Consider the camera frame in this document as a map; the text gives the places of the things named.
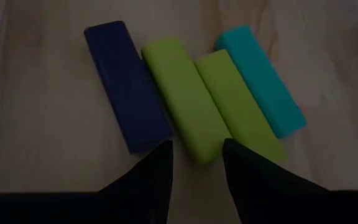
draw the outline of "turquoise block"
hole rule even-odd
[[[305,117],[248,26],[224,32],[215,49],[229,52],[276,137],[283,138],[306,125]]]

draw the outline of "wood grain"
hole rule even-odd
[[[123,20],[138,50],[177,35],[193,58],[248,24],[308,125],[280,165],[358,189],[358,4],[353,0],[8,1],[0,74],[0,192],[97,190],[130,156],[88,52],[88,26]],[[222,160],[194,166],[175,138],[170,223],[238,223]]]

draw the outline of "lime green block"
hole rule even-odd
[[[233,138],[271,161],[284,158],[280,141],[227,51],[209,54],[196,66]]]
[[[195,161],[205,164],[220,156],[230,132],[182,43],[174,37],[158,40],[142,55]]]

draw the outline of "navy blue block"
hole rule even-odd
[[[101,24],[84,35],[129,152],[142,153],[171,138],[157,89],[125,24]]]

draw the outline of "rectangular block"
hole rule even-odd
[[[278,138],[283,138],[306,125],[302,112],[248,26],[224,32],[215,48],[229,52]]]
[[[145,152],[169,139],[162,102],[125,24],[102,24],[84,34],[129,152]]]
[[[217,158],[231,135],[184,46],[166,38],[146,45],[142,55],[195,161]]]
[[[277,161],[285,153],[226,50],[202,57],[196,67],[233,138]]]

